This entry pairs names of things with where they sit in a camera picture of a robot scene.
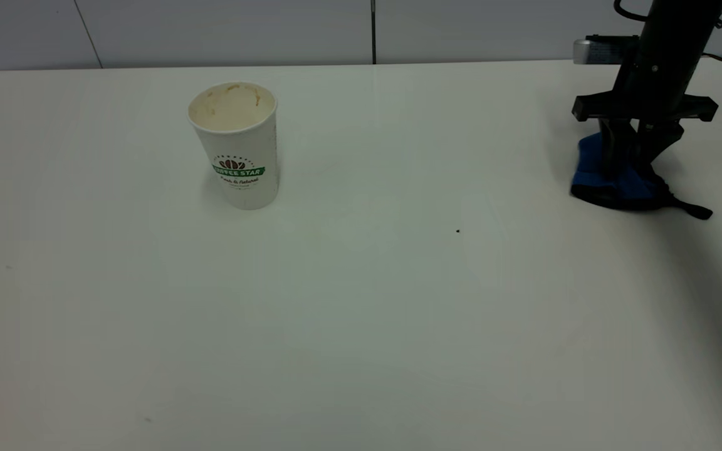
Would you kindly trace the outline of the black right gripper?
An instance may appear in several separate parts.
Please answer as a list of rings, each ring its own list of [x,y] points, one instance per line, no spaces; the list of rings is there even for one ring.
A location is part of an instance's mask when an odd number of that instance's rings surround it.
[[[686,93],[696,63],[622,63],[610,91],[579,95],[572,114],[578,121],[599,119],[601,168],[604,177],[618,177],[631,166],[653,161],[684,135],[681,119],[711,121],[718,110],[708,96]],[[637,119],[638,129],[630,120]]]

